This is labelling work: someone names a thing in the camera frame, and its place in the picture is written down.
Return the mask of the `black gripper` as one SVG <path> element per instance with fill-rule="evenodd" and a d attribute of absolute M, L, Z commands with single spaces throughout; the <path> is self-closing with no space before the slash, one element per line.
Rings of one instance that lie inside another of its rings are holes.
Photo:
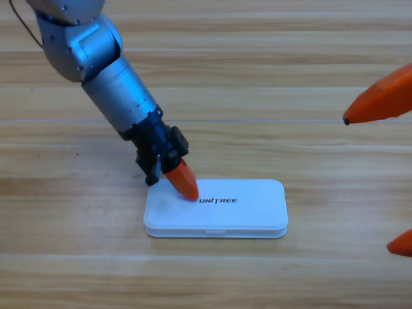
<path fill-rule="evenodd" d="M 184 198 L 197 200 L 196 176 L 183 159 L 189 153 L 189 143 L 178 127 L 168 126 L 162 117 L 162 111 L 150 111 L 143 121 L 121 131 L 120 136 L 135 145 L 136 163 L 145 173 L 148 186 L 164 174 Z"/>

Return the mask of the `plain orange gripper finger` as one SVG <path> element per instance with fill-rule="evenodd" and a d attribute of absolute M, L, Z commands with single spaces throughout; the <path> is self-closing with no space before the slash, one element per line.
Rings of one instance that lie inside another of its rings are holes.
<path fill-rule="evenodd" d="M 412 257 L 412 230 L 405 231 L 387 244 L 391 254 Z"/>

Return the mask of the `dark-tipped orange gripper finger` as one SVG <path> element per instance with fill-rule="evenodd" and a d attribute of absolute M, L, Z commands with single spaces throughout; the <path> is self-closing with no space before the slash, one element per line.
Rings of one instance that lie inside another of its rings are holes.
<path fill-rule="evenodd" d="M 381 78 L 345 111 L 345 125 L 396 118 L 411 111 L 411 64 Z"/>

